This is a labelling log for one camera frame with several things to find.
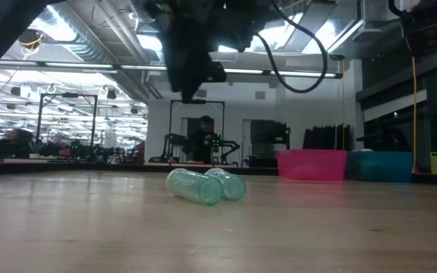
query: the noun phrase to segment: pink plastic bin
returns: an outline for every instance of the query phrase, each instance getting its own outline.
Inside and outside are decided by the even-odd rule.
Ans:
[[[347,152],[295,149],[277,153],[279,176],[296,180],[343,181]]]

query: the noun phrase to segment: yellow bottle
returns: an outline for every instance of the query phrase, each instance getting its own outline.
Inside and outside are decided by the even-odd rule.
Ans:
[[[431,174],[437,174],[437,152],[431,152]]]

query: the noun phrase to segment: transparent plastic bottle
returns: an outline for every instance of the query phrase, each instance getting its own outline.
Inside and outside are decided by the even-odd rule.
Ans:
[[[246,194],[246,183],[235,174],[231,174],[221,168],[210,169],[205,174],[217,178],[222,182],[224,186],[224,198],[227,200],[239,201]]]
[[[188,201],[213,206],[222,200],[224,187],[217,178],[185,169],[174,169],[166,178],[166,187]]]

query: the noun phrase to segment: green tinted bottle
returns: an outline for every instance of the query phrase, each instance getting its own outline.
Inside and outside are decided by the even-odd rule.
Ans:
[[[246,183],[235,174],[231,174],[221,168],[210,169],[205,174],[222,182],[224,198],[227,200],[239,201],[246,194]]]
[[[222,199],[224,187],[217,178],[185,169],[175,169],[166,178],[166,187],[176,196],[207,206]]]

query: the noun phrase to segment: man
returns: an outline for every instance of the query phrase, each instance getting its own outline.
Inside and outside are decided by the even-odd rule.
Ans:
[[[192,145],[193,160],[212,164],[212,152],[217,152],[219,148],[212,146],[213,119],[207,115],[200,118],[200,129],[192,133],[189,137]]]

